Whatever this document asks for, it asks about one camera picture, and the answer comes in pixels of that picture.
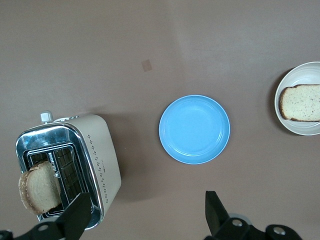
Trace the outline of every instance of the plate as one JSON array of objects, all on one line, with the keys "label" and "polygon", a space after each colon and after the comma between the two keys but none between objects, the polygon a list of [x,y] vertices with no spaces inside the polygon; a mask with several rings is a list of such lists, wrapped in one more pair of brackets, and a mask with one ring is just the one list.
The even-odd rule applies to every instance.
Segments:
[{"label": "plate", "polygon": [[320,84],[320,61],[307,62],[292,69],[280,82],[274,97],[274,107],[280,122],[295,134],[311,136],[320,134],[320,122],[303,122],[284,119],[279,110],[281,92],[286,87],[299,84]]},{"label": "plate", "polygon": [[159,137],[166,152],[185,164],[203,164],[226,147],[230,122],[215,100],[188,95],[171,103],[163,112]]}]

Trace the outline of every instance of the toaster slot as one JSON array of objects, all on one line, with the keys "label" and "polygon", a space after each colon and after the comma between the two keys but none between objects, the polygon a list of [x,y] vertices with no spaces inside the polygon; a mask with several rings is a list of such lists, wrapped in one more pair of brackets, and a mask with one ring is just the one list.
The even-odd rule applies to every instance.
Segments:
[{"label": "toaster slot", "polygon": [[45,152],[30,154],[29,157],[24,158],[24,164],[29,171],[30,168],[40,162],[48,161],[48,155]]},{"label": "toaster slot", "polygon": [[60,179],[68,202],[71,203],[76,196],[82,192],[80,180],[78,178],[74,155],[70,148],[62,148],[53,152],[56,160]]}]

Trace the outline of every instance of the small tan square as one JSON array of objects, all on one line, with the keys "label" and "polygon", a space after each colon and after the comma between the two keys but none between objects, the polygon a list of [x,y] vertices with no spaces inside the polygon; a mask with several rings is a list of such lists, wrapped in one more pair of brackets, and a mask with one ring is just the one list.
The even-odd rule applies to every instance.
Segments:
[{"label": "small tan square", "polygon": [[152,70],[152,66],[149,59],[142,61],[141,64],[142,64],[143,71],[148,72]]}]

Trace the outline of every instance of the bread crust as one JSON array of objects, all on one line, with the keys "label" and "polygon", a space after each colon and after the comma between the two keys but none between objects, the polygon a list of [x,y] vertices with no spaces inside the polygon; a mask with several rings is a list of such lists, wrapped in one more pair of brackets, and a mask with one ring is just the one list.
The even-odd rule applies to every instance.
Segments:
[{"label": "bread crust", "polygon": [[19,179],[19,192],[20,192],[20,197],[21,197],[21,201],[24,205],[24,207],[29,210],[29,212],[31,212],[32,214],[41,214],[41,212],[36,209],[30,198],[29,198],[29,194],[28,194],[28,178],[29,175],[31,174],[32,171],[26,171],[24,172]]},{"label": "bread crust", "polygon": [[284,113],[284,109],[283,109],[283,99],[284,99],[284,95],[286,93],[286,91],[288,89],[296,89],[298,88],[299,86],[319,86],[320,84],[297,84],[295,86],[287,86],[285,87],[281,94],[280,94],[280,98],[279,98],[279,111],[280,111],[280,114],[282,116],[283,119],[285,120],[291,120],[291,121],[295,121],[295,122],[309,122],[309,123],[316,123],[316,122],[320,122],[320,119],[319,120],[314,120],[314,121],[308,121],[308,120],[299,120],[299,119],[296,119],[294,117],[292,118],[289,118],[288,116],[286,116],[286,114]]}]

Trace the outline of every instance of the toast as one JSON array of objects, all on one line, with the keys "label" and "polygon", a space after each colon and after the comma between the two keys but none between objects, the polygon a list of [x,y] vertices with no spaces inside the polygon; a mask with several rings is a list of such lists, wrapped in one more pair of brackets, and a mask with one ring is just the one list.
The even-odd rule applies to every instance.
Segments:
[{"label": "toast", "polygon": [[320,122],[320,84],[286,87],[280,94],[279,111],[286,120]]},{"label": "toast", "polygon": [[19,179],[19,192],[24,207],[33,214],[44,214],[61,203],[60,185],[49,161],[34,165]]}]

